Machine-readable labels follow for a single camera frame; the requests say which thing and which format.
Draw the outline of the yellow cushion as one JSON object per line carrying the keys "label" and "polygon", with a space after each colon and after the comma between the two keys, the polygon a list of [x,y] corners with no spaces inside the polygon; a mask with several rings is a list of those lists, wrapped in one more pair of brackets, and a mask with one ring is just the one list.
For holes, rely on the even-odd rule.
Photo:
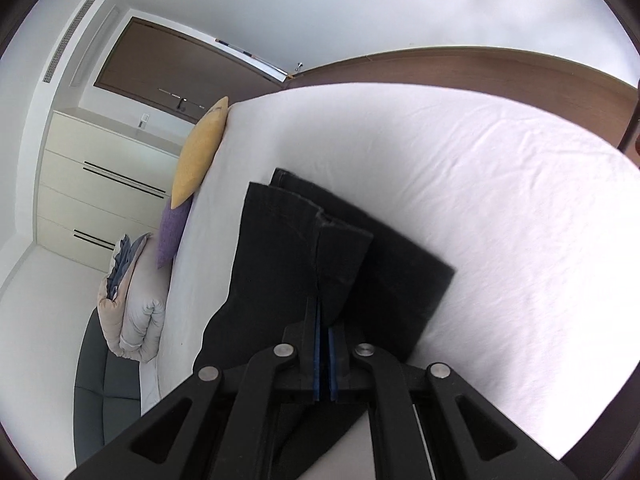
{"label": "yellow cushion", "polygon": [[205,113],[186,138],[172,182],[171,209],[181,206],[203,182],[224,137],[228,111],[229,98],[224,96]]}

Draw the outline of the purple cushion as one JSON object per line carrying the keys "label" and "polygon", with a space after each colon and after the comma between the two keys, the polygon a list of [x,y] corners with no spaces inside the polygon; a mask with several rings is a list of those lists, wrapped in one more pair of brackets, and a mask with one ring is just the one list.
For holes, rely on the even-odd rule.
{"label": "purple cushion", "polygon": [[160,218],[160,227],[157,233],[157,269],[167,266],[175,259],[189,218],[192,200],[193,198],[189,197],[175,209],[171,208],[171,201],[168,200],[162,218]]}

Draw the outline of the folded beige white duvet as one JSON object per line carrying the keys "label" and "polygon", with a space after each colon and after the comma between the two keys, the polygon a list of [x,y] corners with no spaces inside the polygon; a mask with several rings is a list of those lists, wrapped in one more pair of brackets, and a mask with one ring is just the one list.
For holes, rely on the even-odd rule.
{"label": "folded beige white duvet", "polygon": [[170,269],[156,267],[157,236],[151,234],[119,285],[106,296],[106,277],[98,290],[99,320],[107,347],[119,358],[147,363],[157,356],[165,322]]}

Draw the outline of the ceiling air vent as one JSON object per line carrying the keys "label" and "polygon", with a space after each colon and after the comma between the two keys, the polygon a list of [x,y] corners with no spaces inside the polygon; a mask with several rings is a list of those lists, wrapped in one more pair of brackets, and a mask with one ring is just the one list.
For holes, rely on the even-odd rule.
{"label": "ceiling air vent", "polygon": [[52,81],[53,76],[58,69],[58,64],[60,64],[62,56],[65,53],[68,45],[70,44],[70,40],[73,39],[73,36],[75,35],[75,32],[81,24],[82,20],[86,17],[89,10],[95,3],[96,0],[85,0],[77,13],[74,15],[73,19],[70,21],[70,24],[68,24],[62,38],[58,42],[58,45],[56,46],[53,54],[50,57],[47,69],[42,76],[42,82],[44,84],[50,84],[50,82]]}

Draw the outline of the folded blue grey cloth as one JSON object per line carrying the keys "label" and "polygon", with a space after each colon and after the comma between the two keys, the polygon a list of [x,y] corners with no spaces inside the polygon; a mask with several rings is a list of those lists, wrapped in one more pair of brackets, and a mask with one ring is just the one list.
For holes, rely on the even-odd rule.
{"label": "folded blue grey cloth", "polygon": [[116,243],[106,277],[106,296],[109,300],[117,297],[120,283],[150,236],[150,233],[144,233],[135,240],[131,240],[128,234],[124,234]]}

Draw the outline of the cream wardrobe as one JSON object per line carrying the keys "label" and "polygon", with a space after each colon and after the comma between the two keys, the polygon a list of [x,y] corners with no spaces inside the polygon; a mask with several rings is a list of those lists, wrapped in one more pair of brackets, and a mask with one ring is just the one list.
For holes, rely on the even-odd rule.
{"label": "cream wardrobe", "polygon": [[39,167],[38,244],[106,271],[122,235],[157,230],[179,153],[175,143],[88,110],[56,110]]}

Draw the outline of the dark grey sofa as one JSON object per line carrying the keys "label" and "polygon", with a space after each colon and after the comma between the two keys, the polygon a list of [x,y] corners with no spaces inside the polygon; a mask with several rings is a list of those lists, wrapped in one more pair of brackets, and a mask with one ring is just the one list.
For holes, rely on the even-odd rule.
{"label": "dark grey sofa", "polygon": [[98,310],[91,312],[74,383],[73,440],[79,466],[141,417],[139,363],[107,347]]}

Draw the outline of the brown wooden headboard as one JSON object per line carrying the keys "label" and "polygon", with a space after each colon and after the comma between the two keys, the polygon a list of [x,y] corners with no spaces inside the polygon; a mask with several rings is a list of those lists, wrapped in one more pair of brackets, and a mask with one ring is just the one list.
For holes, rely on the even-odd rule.
{"label": "brown wooden headboard", "polygon": [[639,88],[565,58],[490,47],[409,49],[305,70],[285,87],[344,82],[426,84],[501,96],[574,122],[639,162]]}

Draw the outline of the black denim pants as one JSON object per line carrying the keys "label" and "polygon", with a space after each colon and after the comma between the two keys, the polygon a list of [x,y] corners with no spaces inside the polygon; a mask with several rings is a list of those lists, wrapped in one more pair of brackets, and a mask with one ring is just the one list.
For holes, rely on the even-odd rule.
{"label": "black denim pants", "polygon": [[228,297],[193,367],[247,363],[303,321],[309,300],[350,344],[406,362],[453,278],[449,264],[361,209],[276,169],[247,189]]}

